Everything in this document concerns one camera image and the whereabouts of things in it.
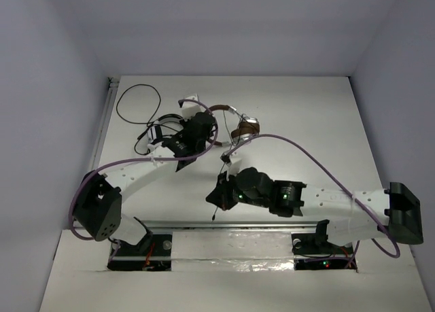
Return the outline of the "brown silver headphones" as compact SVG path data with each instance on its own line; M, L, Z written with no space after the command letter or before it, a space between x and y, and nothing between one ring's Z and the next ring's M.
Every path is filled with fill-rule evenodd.
M229 147L231 145L238 145L243 141L247 141L253 136L260 134L260 122L257 118L248 116L247 114L242 114L237 111L237 109L230 105L213 105L209 108L212 112L222 111L229 112L239 117L239 122L237 127L229 132L230 141L218 141L214 142L214 146L217 147Z

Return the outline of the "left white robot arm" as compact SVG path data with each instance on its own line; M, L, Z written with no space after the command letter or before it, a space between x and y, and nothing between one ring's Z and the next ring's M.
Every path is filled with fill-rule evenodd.
M139 223L139 230L126 231L122 204L152 182L182 170L204 155L216 127L215 118L200 111L147 156L119 160L87 173L74 196L69 220L84 227L89 241L112 241L118 251L125 249L130 254L148 252L152 231L143 222Z

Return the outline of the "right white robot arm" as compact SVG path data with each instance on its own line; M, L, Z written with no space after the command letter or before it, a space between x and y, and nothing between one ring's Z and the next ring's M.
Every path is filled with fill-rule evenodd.
M398 182L388 189L346 193L299 181L273 180L250 167L232 175L220 173L205 200L223 211L243 203L283 218L315 220L316 231L309 242L323 253L386 236L401 244L423 243L420 201Z

